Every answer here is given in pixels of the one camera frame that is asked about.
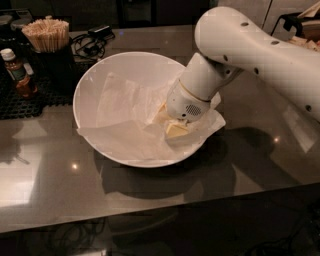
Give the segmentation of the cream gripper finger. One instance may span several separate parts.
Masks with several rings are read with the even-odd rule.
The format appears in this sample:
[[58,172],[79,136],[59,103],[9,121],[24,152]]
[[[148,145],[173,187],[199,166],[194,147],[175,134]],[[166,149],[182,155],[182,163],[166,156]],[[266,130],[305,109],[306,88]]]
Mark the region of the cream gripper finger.
[[171,122],[166,126],[166,135],[168,138],[185,136],[188,133],[188,127],[183,122]]
[[153,122],[157,124],[161,124],[169,119],[170,119],[170,116],[167,113],[166,104],[163,103],[158,109],[158,112],[156,113],[156,115],[154,116]]

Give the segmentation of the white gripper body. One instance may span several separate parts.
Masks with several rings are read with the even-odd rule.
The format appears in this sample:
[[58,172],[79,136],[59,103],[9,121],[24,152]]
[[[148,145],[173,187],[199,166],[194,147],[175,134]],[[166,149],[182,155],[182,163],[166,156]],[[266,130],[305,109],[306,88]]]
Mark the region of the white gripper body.
[[193,96],[179,79],[167,93],[166,111],[170,117],[178,120],[198,121],[210,109],[210,105],[210,101]]

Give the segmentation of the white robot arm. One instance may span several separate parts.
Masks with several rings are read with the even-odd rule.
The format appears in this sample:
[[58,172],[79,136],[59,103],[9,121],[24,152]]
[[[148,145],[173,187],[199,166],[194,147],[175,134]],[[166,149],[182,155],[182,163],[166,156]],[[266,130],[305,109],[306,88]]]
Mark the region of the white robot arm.
[[320,55],[276,39],[230,7],[215,7],[198,20],[198,52],[170,87],[155,119],[196,122],[212,98],[248,71],[270,84],[296,107],[320,121]]

